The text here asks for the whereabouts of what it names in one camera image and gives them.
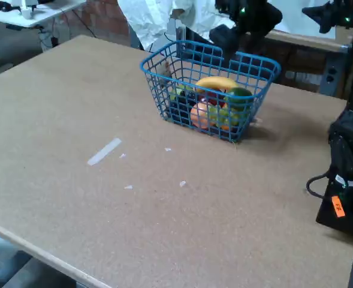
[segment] black device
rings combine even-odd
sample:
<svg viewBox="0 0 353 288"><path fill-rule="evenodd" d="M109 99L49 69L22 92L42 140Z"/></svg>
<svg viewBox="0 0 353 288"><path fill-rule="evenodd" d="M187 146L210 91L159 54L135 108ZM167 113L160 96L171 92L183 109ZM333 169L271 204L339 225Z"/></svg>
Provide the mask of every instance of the black device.
<svg viewBox="0 0 353 288"><path fill-rule="evenodd" d="M353 28L353 1L335 0L319 7L304 8L303 13L319 23L322 33L335 25ZM331 164L321 175L328 178L325 194L322 196L310 189L310 184L321 177L310 179L307 189L322 199L316 221L353 235L353 85L344 111L330 126L328 139Z"/></svg>
<svg viewBox="0 0 353 288"><path fill-rule="evenodd" d="M246 51L249 51L283 18L280 10L267 0L216 0L215 7L235 22L231 29L220 25L210 31L210 39L223 50L225 59L230 59L238 51L242 35L247 32L251 34L246 47Z"/></svg>

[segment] orange label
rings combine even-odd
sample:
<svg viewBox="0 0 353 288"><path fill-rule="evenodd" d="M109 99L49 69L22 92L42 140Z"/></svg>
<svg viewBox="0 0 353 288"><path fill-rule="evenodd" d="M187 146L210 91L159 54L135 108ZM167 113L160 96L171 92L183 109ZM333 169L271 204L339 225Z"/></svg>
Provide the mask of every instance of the orange label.
<svg viewBox="0 0 353 288"><path fill-rule="evenodd" d="M338 218L344 217L345 213L344 213L344 209L343 209L342 203L340 202L339 197L332 196L332 203L333 203L333 208L336 212L337 217Z"/></svg>

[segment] black cable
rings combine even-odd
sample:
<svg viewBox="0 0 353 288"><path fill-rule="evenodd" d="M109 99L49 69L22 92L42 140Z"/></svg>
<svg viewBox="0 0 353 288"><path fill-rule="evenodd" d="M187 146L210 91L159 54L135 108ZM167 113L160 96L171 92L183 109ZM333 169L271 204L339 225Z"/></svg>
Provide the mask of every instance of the black cable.
<svg viewBox="0 0 353 288"><path fill-rule="evenodd" d="M45 34L44 32L43 32L43 28L40 28L39 29L40 30L40 32L38 33L38 34ZM51 49L52 47L50 47L50 46L47 46L43 41L46 41L48 38L50 38L51 36L52 36L53 34L52 34L52 32L50 33L50 35L48 35L45 39L41 39L40 37L39 37L39 41L40 41L40 43L41 44L43 44L46 48L48 48L48 49Z"/></svg>
<svg viewBox="0 0 353 288"><path fill-rule="evenodd" d="M51 10L52 8L40 8L40 7L37 7L36 9L38 10ZM67 14L66 12L64 12L63 9L59 8L59 7L55 7L55 9L58 9L58 10L61 10L62 14L64 15L64 17L66 17L66 21L67 21L67 27L68 27L68 38L71 39L72 37L72 33L71 33L71 27L70 27L70 22L68 21L68 17L67 17ZM60 38L60 33L59 33L59 30L56 30L56 32L58 32L58 38Z"/></svg>
<svg viewBox="0 0 353 288"><path fill-rule="evenodd" d="M169 42L173 42L173 40L169 39L165 33L164 33L164 37L165 37Z"/></svg>
<svg viewBox="0 0 353 288"><path fill-rule="evenodd" d="M93 33L92 30L85 24L85 22L82 20L82 18L80 18L79 15L76 14L74 10L73 10L73 13L75 14L76 17L78 17L79 21L81 21L81 23L87 28L87 30L90 31L92 36L94 36L97 39L98 37L96 37L95 33Z"/></svg>
<svg viewBox="0 0 353 288"><path fill-rule="evenodd" d="M325 178L328 176L328 171L326 171L324 174L322 175L319 175L319 176L316 176L316 177L313 177L313 178L310 178L308 181L307 181L307 185L306 185L306 188L307 188L307 191L309 192L309 194L311 194L312 196L315 196L317 198L320 198L320 199L325 199L325 197L323 195L320 195L316 192L314 192L311 188L310 188L310 185L317 181L317 180L320 180L322 178Z"/></svg>

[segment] tabletop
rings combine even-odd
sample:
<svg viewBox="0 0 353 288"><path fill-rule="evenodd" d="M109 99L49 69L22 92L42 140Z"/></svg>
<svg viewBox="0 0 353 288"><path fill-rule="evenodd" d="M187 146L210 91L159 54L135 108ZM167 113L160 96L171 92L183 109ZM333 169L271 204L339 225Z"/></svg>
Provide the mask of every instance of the tabletop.
<svg viewBox="0 0 353 288"><path fill-rule="evenodd" d="M31 28L68 10L73 10L85 5L86 0L55 0L47 4L40 4L34 10L32 19L25 19L18 10L9 12L0 11L0 22Z"/></svg>
<svg viewBox="0 0 353 288"><path fill-rule="evenodd" d="M334 40L290 34L278 30L272 30L266 37L276 41L321 49L328 52L347 53L353 44L353 28L336 27L336 39Z"/></svg>
<svg viewBox="0 0 353 288"><path fill-rule="evenodd" d="M160 118L146 55L78 37L0 74L0 236L89 287L346 287L304 192L345 102L271 85L234 145Z"/></svg>

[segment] white sheet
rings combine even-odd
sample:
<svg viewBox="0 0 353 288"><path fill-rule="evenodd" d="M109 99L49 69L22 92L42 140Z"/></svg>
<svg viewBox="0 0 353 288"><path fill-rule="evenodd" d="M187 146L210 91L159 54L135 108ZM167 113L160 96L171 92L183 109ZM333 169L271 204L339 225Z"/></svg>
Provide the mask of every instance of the white sheet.
<svg viewBox="0 0 353 288"><path fill-rule="evenodd" d="M335 39L335 29L328 34L319 33L319 25L305 16L301 9L322 5L327 0L269 0L283 13L283 21L276 29L307 36ZM221 24L232 28L234 22L215 9L215 0L118 0L128 23L147 49L167 31L174 9L185 12L179 17L184 25L209 40L209 31Z"/></svg>

